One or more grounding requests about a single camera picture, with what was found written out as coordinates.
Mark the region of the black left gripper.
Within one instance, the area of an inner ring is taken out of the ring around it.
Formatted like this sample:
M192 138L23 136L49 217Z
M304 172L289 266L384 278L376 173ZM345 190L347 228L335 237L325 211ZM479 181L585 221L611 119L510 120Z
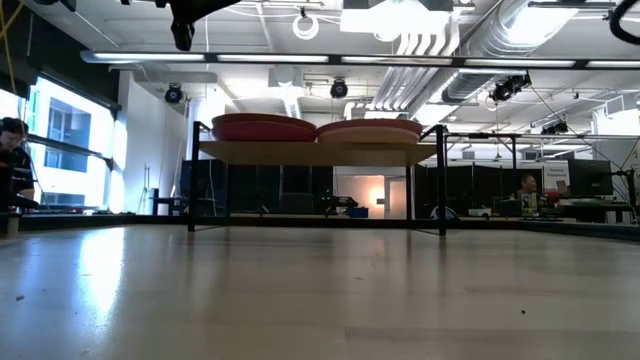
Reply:
M218 10L235 5L241 0L169 0L174 20L181 23L193 23Z

